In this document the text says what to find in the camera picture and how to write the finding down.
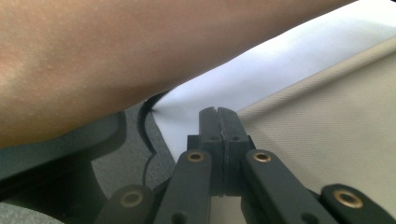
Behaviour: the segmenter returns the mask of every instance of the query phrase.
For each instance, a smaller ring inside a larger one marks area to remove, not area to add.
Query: metal grommet
[[[259,162],[268,162],[271,160],[271,156],[265,152],[257,152],[254,154],[254,160]]]
[[[363,201],[356,196],[354,193],[350,192],[346,189],[338,189],[335,190],[334,198],[341,204],[350,207],[350,208],[362,208]]]
[[[203,161],[205,156],[202,152],[192,152],[190,153],[187,158],[189,159],[189,161],[193,161],[193,162],[199,162],[199,161]]]
[[[131,190],[122,195],[120,204],[126,208],[133,208],[141,204],[143,202],[143,198],[142,192],[139,190]]]

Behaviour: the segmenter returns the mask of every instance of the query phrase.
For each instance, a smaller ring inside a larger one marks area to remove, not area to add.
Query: gray surface
[[[126,185],[141,184],[143,167],[150,154],[136,129],[136,115],[139,108],[140,105],[136,105],[127,110],[128,130],[125,144],[115,152],[92,162],[98,182],[107,197]],[[147,130],[159,151],[148,168],[148,186],[155,187],[172,174],[175,162],[152,117],[148,117]],[[0,203],[0,224],[17,223],[60,224],[61,222],[28,209]]]

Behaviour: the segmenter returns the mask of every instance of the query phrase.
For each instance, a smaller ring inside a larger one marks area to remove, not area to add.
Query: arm
[[[354,0],[0,0],[0,147],[128,108]]]

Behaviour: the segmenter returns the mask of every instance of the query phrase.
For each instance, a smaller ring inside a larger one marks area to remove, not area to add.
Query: beige fabric
[[[396,217],[396,36],[239,115],[306,187],[347,184]]]

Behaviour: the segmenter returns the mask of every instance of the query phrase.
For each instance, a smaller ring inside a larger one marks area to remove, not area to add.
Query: black cable
[[[150,98],[147,99],[145,103],[142,104],[142,107],[140,107],[139,112],[137,114],[137,131],[140,135],[140,138],[142,139],[143,143],[146,145],[148,148],[148,151],[151,153],[151,155],[148,157],[148,160],[146,161],[145,167],[143,169],[143,177],[142,177],[142,185],[146,186],[146,179],[147,179],[147,171],[149,168],[149,164],[154,158],[154,156],[157,154],[157,149],[155,148],[154,145],[152,145],[151,140],[149,139],[149,135],[146,130],[146,119],[148,114],[151,112],[152,107],[155,106],[169,91],[164,91],[162,93],[159,93],[157,95],[154,95]]]

